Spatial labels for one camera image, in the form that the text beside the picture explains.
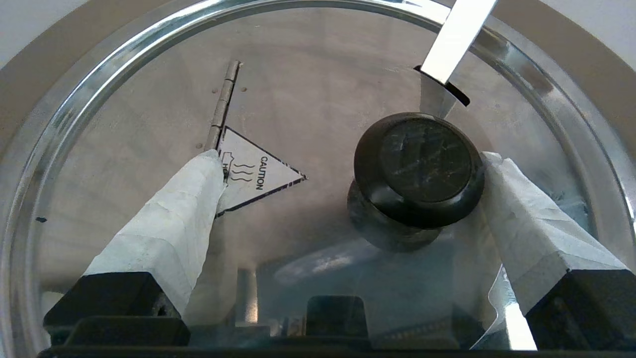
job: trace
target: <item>stainless steel surface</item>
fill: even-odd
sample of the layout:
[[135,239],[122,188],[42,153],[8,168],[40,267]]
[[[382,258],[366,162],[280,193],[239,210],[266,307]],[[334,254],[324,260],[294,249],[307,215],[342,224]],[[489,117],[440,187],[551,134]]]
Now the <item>stainless steel surface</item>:
[[457,99],[439,83],[426,75],[420,78],[420,112],[446,118]]
[[457,0],[421,71],[440,83],[448,82],[496,3],[497,0]]
[[[287,10],[295,16],[245,17],[316,4],[366,12]],[[193,316],[215,308],[200,317],[204,324],[228,312],[239,267],[302,257],[346,241],[323,238],[347,232],[344,214],[332,204],[344,202],[337,191],[351,177],[347,156],[356,136],[382,114],[420,107],[420,75],[411,68],[422,58],[420,49],[432,43],[429,31],[441,25],[423,9],[367,0],[208,1],[159,22],[164,13],[150,13],[131,25],[139,34],[130,41],[122,41],[130,36],[128,27],[119,33],[123,38],[109,38],[87,54],[40,102],[1,164],[6,225],[0,293],[2,312],[11,312],[2,317],[2,336],[13,337],[3,342],[6,355],[33,355],[46,345],[42,312],[34,304],[40,290],[67,289],[143,202],[200,150],[216,104],[212,90],[220,88],[230,58],[251,64],[237,79],[247,82],[237,86],[246,88],[236,93],[242,97],[233,98],[233,128],[306,171],[309,180],[221,218],[191,299]],[[398,16],[405,21],[392,18]],[[235,21],[223,24],[230,19]],[[212,26],[173,46],[177,35],[183,39]],[[472,51],[477,56],[464,57],[452,82],[473,103],[453,107],[447,119],[479,149],[512,157],[633,267],[633,167],[605,119],[552,60],[495,19]],[[338,174],[333,190],[321,190],[332,180],[323,168]],[[314,194],[302,195],[307,188]],[[300,197],[309,203],[293,211],[272,205],[295,205]],[[252,215],[259,206],[276,219]],[[300,239],[294,230],[303,234]],[[254,240],[249,246],[230,240],[244,233],[252,233],[242,237]],[[483,263],[485,272],[498,267],[487,258]],[[480,320],[487,324],[488,318]]]
[[212,122],[210,123],[210,131],[207,134],[205,140],[204,150],[210,150],[219,146],[219,139],[221,138],[221,132],[223,131],[223,124],[225,123],[225,116],[228,113],[228,105],[230,98],[232,97],[232,91],[234,90],[234,83],[239,73],[240,62],[231,60],[228,65],[228,69],[225,72],[225,78],[223,79],[223,86],[221,87],[221,93],[212,115]]

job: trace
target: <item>triangular warning sticker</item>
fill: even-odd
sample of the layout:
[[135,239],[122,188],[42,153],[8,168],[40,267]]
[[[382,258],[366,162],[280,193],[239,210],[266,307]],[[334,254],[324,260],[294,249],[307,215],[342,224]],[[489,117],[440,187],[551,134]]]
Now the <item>triangular warning sticker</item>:
[[228,173],[217,215],[233,211],[307,179],[249,139],[225,127],[219,145],[223,169]]

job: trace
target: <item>black plastic part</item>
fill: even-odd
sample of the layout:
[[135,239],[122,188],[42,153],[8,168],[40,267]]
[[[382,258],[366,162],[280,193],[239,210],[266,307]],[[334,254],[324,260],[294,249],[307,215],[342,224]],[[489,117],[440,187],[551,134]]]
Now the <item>black plastic part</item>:
[[81,319],[93,316],[180,317],[148,272],[83,276],[44,317],[51,344],[63,344]]
[[432,243],[439,229],[406,226],[380,212],[360,193],[356,181],[347,194],[349,218],[356,230],[373,246],[390,252],[411,252]]
[[440,81],[437,81],[435,78],[429,76],[427,73],[422,72],[421,68],[422,68],[422,65],[417,65],[413,69],[415,71],[418,71],[421,75],[424,75],[430,78],[431,80],[437,82],[440,86],[444,87],[449,93],[451,93],[455,98],[457,98],[459,103],[463,104],[464,106],[468,106],[469,104],[471,104],[471,99],[468,98],[468,96],[465,93],[463,93],[460,89],[455,87],[455,85],[453,85],[450,82],[447,82],[446,84],[441,83]]
[[66,345],[186,346],[190,331],[170,317],[89,317],[80,320]]
[[367,338],[364,302],[357,296],[314,296],[307,303],[307,336]]
[[270,326],[194,326],[190,330],[191,347],[221,349],[221,348],[261,348],[272,341]]
[[526,319],[539,349],[636,350],[636,276],[572,270]]
[[194,350],[188,348],[156,347],[67,347],[47,349],[39,358],[633,358],[633,352],[583,352],[521,350],[418,350],[418,351],[359,351],[334,349],[315,344],[261,350]]
[[420,229],[464,218],[484,186],[481,157],[466,135],[424,113],[398,113],[374,123],[358,143],[354,173],[375,208]]

